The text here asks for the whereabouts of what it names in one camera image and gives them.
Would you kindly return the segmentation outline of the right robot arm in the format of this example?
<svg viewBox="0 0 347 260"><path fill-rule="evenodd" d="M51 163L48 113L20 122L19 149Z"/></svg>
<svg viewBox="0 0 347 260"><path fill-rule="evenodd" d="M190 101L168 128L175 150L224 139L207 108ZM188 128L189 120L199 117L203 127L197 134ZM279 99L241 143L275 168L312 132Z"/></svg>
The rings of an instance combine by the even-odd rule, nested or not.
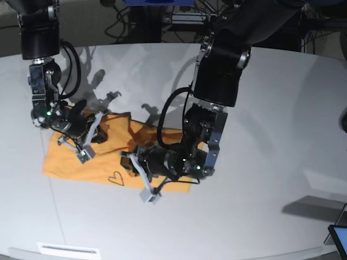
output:
<svg viewBox="0 0 347 260"><path fill-rule="evenodd" d="M85 115L85 99L72 108L65 101L80 87L81 64L74 47L60 39L58 1L7 1L7 4L17 12L22 58L31 62L28 83L32 93L31 118L34 125L60 133L58 143L69 146L76 155L94 157L91 143L107 139L100 127L106 113ZM75 87L68 94L60 93L58 87L61 68L54 56L60 53L61 47L72 52L78 75Z"/></svg>

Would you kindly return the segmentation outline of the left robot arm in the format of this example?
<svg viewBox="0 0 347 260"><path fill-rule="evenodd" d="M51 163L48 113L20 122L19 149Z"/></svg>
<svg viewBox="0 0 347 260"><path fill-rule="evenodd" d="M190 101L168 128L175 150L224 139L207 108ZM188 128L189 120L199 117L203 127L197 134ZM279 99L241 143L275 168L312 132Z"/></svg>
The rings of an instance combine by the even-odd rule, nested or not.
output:
<svg viewBox="0 0 347 260"><path fill-rule="evenodd" d="M213 19L201 43L192 83L176 89L162 109L156 143L120 154L121 165L140 175L144 183L142 200L160 198L168 183L199 184L214 174L228 116L225 108L236 104L252 45L272 36L304 5L305 1L242 1ZM162 138L166 112L182 93L196 102L183 111L181 140L166 144Z"/></svg>

